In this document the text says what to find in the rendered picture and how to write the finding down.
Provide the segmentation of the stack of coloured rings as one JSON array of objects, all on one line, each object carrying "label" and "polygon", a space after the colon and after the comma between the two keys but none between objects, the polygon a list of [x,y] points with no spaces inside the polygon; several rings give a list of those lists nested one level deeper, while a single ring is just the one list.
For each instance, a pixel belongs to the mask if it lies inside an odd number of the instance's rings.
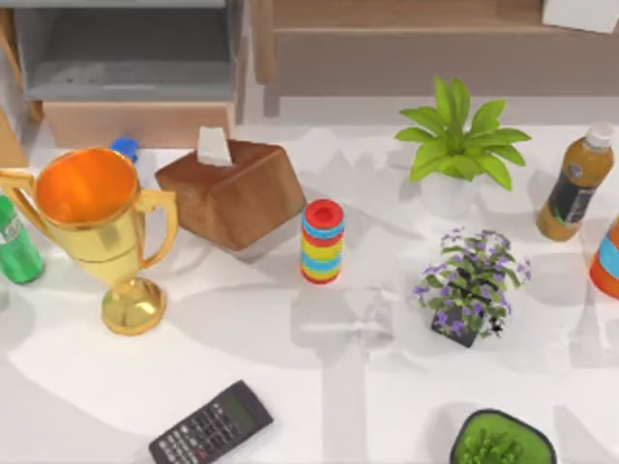
[{"label": "stack of coloured rings", "polygon": [[343,250],[344,211],[331,199],[311,201],[301,216],[301,273],[313,284],[339,276]]}]

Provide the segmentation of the wooden tissue box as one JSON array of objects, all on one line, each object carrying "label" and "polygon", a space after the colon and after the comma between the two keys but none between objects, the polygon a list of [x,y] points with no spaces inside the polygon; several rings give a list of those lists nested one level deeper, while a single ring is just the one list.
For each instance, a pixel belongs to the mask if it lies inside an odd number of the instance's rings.
[{"label": "wooden tissue box", "polygon": [[176,193],[179,225],[229,250],[242,250],[296,215],[307,200],[286,150],[229,139],[232,163],[198,160],[195,150],[160,168],[161,189]]}]

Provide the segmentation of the purple flower plant black pot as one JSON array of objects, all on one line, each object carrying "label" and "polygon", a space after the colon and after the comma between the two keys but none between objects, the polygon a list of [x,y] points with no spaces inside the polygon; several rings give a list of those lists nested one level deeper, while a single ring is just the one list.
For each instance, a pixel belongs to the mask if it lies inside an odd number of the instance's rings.
[{"label": "purple flower plant black pot", "polygon": [[440,246],[443,261],[427,266],[413,289],[420,307],[433,313],[430,328],[465,348],[501,336],[513,312],[507,292],[531,280],[531,261],[518,260],[512,242],[488,229],[469,235],[456,227]]}]

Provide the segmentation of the green plant in white pot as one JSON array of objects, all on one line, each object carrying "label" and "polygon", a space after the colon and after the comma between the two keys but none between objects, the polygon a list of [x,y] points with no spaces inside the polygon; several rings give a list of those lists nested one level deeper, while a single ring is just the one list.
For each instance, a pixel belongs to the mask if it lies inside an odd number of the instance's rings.
[{"label": "green plant in white pot", "polygon": [[433,106],[400,112],[413,125],[399,130],[395,139],[418,145],[409,179],[420,185],[425,207],[438,217],[458,218],[470,209],[482,178],[512,189],[507,164],[525,164],[516,144],[531,136],[501,125],[503,100],[487,101],[473,112],[469,89],[458,78],[446,82],[437,75],[433,90]]}]

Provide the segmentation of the blue cap bottle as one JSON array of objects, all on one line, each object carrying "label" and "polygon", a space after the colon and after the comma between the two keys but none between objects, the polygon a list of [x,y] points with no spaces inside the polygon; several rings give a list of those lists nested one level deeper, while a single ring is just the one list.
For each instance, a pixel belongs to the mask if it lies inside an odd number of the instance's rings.
[{"label": "blue cap bottle", "polygon": [[119,137],[114,139],[108,148],[127,158],[131,163],[136,164],[138,159],[139,143],[131,137]]}]

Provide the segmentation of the pale wooden drawer front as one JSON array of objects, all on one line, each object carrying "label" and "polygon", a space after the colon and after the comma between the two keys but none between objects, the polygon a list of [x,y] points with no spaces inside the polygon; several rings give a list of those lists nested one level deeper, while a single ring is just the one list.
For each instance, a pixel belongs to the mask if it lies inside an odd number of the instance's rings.
[{"label": "pale wooden drawer front", "polygon": [[46,101],[43,113],[55,144],[62,148],[107,146],[128,137],[143,148],[194,148],[199,129],[236,129],[236,103]]}]

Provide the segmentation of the gold trophy cup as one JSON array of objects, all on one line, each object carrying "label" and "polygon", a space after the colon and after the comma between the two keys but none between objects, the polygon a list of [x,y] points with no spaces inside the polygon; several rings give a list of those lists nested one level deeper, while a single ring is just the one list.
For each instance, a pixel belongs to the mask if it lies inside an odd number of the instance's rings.
[{"label": "gold trophy cup", "polygon": [[140,276],[172,250],[179,219],[173,191],[145,189],[132,162],[103,147],[74,150],[38,176],[0,170],[0,189],[87,274],[107,284],[102,319],[116,334],[157,326],[163,290]]}]

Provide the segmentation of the wooden shelf cupboard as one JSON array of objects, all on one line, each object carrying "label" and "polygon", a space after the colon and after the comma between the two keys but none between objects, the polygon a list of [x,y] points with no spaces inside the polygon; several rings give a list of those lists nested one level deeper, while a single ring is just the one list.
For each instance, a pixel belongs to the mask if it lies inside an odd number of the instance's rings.
[{"label": "wooden shelf cupboard", "polygon": [[265,109],[280,98],[403,99],[462,79],[565,120],[619,118],[611,34],[542,22],[543,0],[248,0]]}]

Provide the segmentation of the black calculator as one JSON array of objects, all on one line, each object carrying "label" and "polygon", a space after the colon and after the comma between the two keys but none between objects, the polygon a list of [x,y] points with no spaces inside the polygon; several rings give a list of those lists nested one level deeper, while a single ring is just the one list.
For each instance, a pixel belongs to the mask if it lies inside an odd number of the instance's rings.
[{"label": "black calculator", "polygon": [[177,422],[149,445],[156,464],[213,464],[274,419],[239,380]]}]

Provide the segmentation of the grey pierced drawer inside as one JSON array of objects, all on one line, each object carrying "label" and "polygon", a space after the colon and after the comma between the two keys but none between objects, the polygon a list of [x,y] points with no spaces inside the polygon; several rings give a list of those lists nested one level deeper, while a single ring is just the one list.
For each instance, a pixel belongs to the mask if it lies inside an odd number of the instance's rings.
[{"label": "grey pierced drawer inside", "polygon": [[0,0],[25,94],[43,102],[221,102],[244,0]]}]

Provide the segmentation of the brown tea bottle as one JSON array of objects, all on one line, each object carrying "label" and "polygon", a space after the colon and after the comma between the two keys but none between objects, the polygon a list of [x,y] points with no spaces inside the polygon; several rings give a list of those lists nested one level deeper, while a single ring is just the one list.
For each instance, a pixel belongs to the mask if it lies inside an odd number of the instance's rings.
[{"label": "brown tea bottle", "polygon": [[567,148],[557,180],[536,219],[548,239],[566,242],[579,230],[596,190],[613,167],[613,135],[610,123],[594,123]]}]

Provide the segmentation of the green succulent in black pot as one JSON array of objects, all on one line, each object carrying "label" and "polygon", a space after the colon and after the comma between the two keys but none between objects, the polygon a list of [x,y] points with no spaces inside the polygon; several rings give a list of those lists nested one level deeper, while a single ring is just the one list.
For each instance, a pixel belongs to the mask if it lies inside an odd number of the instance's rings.
[{"label": "green succulent in black pot", "polygon": [[449,464],[557,464],[546,435],[496,409],[472,413],[460,428]]}]

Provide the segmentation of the green bottle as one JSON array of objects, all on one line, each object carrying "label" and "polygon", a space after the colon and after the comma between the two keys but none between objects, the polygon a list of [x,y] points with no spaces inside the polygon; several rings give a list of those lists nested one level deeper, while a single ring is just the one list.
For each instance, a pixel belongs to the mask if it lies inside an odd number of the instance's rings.
[{"label": "green bottle", "polygon": [[44,271],[43,258],[4,194],[0,194],[0,271],[16,284],[36,280]]}]

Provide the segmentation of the orange and blue bottle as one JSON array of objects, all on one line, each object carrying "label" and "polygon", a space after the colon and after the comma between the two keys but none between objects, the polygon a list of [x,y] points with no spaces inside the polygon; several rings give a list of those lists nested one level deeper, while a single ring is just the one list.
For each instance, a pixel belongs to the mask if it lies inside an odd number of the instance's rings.
[{"label": "orange and blue bottle", "polygon": [[619,220],[613,222],[603,236],[589,276],[600,291],[619,300]]}]

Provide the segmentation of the white box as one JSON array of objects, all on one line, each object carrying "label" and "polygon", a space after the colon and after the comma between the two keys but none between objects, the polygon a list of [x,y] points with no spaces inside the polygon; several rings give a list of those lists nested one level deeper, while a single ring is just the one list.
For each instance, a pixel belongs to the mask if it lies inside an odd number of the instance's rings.
[{"label": "white box", "polygon": [[543,0],[545,25],[611,34],[619,21],[619,0]]}]

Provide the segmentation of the wooden cupboard frame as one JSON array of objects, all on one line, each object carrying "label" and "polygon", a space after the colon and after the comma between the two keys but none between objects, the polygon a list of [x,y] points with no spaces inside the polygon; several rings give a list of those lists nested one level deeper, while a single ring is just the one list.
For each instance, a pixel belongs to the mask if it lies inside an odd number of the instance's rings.
[{"label": "wooden cupboard frame", "polygon": [[28,166],[22,135],[43,118],[43,104],[24,96],[14,10],[0,8],[0,168]]}]

